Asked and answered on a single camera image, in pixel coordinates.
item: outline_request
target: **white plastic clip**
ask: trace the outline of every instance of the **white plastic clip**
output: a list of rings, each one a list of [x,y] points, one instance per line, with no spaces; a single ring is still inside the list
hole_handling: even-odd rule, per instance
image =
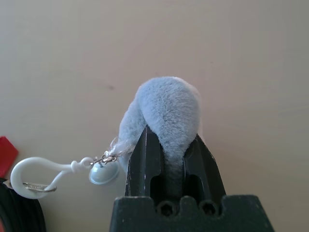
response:
[[[19,195],[29,198],[29,199],[39,199],[45,197],[49,192],[55,191],[57,182],[66,174],[76,173],[81,170],[92,168],[94,160],[89,157],[83,158],[79,163],[73,161],[71,164],[58,164],[51,162],[50,160],[40,158],[40,157],[31,157],[20,161],[12,170],[11,173],[11,186]],[[40,189],[43,185],[36,184],[26,184],[22,181],[22,172],[23,170],[33,164],[42,165],[45,168],[49,168],[55,171],[60,171],[60,173],[54,178],[52,183]]]

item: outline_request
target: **white surface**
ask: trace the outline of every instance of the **white surface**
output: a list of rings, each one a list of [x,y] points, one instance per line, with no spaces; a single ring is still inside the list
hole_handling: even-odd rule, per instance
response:
[[[0,134],[19,160],[99,156],[138,86],[178,76],[201,93],[227,193],[258,195],[277,231],[309,231],[308,9],[307,0],[2,0]],[[25,181],[56,175],[41,171]],[[41,200],[48,231],[108,231],[124,182],[66,176]]]

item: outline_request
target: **red object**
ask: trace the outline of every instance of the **red object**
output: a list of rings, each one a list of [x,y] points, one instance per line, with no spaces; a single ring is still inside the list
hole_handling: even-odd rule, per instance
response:
[[[18,154],[6,137],[0,137],[0,177],[5,177]]]

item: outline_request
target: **keychain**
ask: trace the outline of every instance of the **keychain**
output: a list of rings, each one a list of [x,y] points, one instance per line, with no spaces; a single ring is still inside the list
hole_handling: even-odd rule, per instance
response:
[[[108,151],[97,158],[85,157],[80,162],[72,161],[71,164],[58,164],[48,159],[40,157],[30,157],[20,161],[14,166],[11,179],[4,182],[4,184],[15,190],[15,192],[25,198],[40,199],[45,197],[49,192],[56,191],[56,184],[59,180],[69,173],[77,173],[82,170],[90,170],[89,180],[96,185],[104,185],[112,181],[118,176],[119,163],[118,158],[123,154],[133,152],[134,147],[126,145],[126,143],[115,143],[115,139],[111,143]],[[33,183],[24,183],[22,181],[23,170],[33,164],[42,165],[45,168],[60,171],[60,173],[53,179],[50,185],[41,185]]]

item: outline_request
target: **screw hole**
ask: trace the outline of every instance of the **screw hole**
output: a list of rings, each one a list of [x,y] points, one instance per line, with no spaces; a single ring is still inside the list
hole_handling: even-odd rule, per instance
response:
[[[199,208],[203,210],[203,212],[208,216],[217,215],[217,207],[212,202],[208,201],[201,202]]]
[[[171,217],[176,215],[176,207],[172,202],[163,201],[157,206],[157,212],[166,217]]]

